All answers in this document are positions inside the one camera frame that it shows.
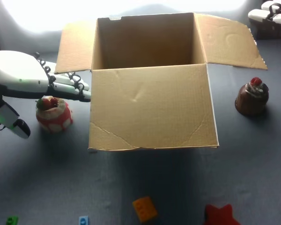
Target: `brown cardboard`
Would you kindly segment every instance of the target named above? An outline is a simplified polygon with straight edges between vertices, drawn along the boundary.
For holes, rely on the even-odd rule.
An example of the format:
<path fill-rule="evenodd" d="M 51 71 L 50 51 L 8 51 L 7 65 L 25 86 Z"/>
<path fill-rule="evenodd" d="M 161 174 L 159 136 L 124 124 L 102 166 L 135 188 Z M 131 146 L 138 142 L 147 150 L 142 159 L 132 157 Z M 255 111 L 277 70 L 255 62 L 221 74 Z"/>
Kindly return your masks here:
<path fill-rule="evenodd" d="M 218 146 L 206 63 L 266 69 L 246 26 L 193 13 L 68 25 L 55 73 L 92 70 L 89 147 Z"/>

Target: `bright light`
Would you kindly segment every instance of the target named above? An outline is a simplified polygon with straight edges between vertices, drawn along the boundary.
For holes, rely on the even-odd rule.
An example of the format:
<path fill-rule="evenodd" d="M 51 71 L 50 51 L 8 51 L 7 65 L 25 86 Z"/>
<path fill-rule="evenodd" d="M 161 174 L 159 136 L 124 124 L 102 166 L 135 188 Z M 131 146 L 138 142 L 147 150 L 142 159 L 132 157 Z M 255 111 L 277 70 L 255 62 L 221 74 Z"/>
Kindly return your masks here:
<path fill-rule="evenodd" d="M 32 32 L 61 30 L 85 19 L 121 15 L 144 5 L 162 4 L 174 12 L 214 12 L 239 8 L 246 0 L 2 0 L 14 20 Z"/>

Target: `green block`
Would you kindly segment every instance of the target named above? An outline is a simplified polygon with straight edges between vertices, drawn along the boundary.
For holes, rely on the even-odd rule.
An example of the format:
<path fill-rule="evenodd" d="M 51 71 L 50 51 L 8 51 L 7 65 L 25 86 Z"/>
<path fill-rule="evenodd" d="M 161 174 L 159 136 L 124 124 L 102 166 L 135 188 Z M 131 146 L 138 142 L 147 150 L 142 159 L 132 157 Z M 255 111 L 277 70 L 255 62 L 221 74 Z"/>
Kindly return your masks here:
<path fill-rule="evenodd" d="M 9 217 L 7 218 L 6 225 L 17 225 L 18 217 Z"/>

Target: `white robotic hand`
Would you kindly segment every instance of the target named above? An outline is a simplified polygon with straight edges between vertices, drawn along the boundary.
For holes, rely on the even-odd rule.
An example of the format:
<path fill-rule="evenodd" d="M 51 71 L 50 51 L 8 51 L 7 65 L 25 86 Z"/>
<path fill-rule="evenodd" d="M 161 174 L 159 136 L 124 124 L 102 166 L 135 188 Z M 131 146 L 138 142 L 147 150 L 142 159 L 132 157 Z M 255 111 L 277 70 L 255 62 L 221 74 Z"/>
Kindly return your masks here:
<path fill-rule="evenodd" d="M 30 130 L 2 96 L 14 98 L 58 98 L 90 102 L 89 86 L 75 73 L 54 75 L 55 63 L 22 52 L 0 51 L 0 125 L 28 138 Z"/>

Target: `orange toy brick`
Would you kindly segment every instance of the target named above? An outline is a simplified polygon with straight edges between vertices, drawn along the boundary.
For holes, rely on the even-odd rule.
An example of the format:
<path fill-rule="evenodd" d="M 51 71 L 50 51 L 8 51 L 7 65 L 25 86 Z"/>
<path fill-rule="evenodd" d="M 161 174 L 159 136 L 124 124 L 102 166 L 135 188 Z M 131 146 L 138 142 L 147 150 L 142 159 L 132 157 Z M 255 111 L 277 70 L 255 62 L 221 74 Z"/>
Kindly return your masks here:
<path fill-rule="evenodd" d="M 141 223 L 157 217 L 157 211 L 148 196 L 135 200 L 133 206 Z"/>

